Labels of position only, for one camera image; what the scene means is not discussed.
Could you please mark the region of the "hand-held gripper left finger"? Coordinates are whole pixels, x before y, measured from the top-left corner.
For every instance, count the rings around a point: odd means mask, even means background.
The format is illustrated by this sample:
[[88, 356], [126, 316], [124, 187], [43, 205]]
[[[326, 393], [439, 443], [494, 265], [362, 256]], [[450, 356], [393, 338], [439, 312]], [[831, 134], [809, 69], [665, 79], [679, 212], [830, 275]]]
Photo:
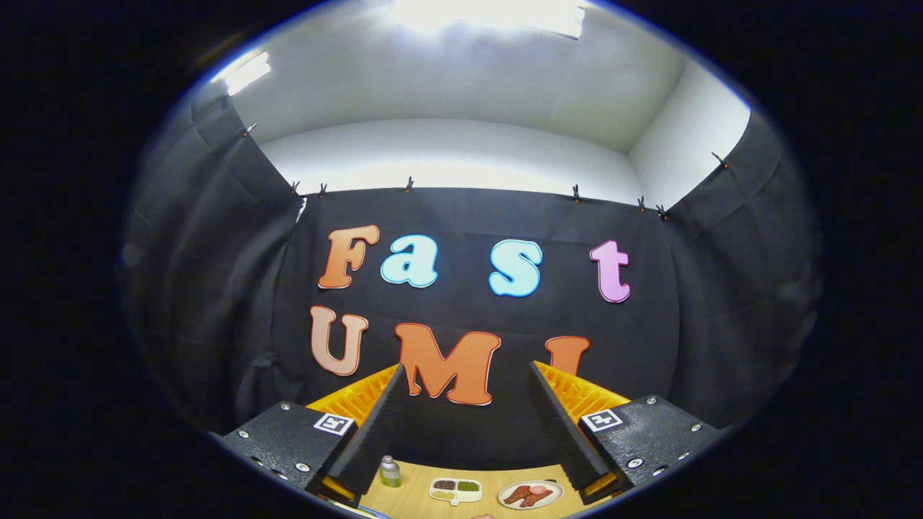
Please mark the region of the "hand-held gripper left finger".
[[401, 363], [312, 404], [280, 401], [212, 437], [238, 460], [283, 485], [355, 508], [369, 492], [406, 401]]

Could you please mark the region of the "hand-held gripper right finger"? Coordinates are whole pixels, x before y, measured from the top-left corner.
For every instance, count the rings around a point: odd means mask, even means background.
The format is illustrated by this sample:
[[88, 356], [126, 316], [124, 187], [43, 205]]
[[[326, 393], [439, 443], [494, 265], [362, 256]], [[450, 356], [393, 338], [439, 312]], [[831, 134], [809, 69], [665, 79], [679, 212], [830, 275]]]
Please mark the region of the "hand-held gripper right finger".
[[542, 430], [584, 505], [653, 485], [726, 434], [665, 397], [630, 400], [538, 361], [528, 384]]

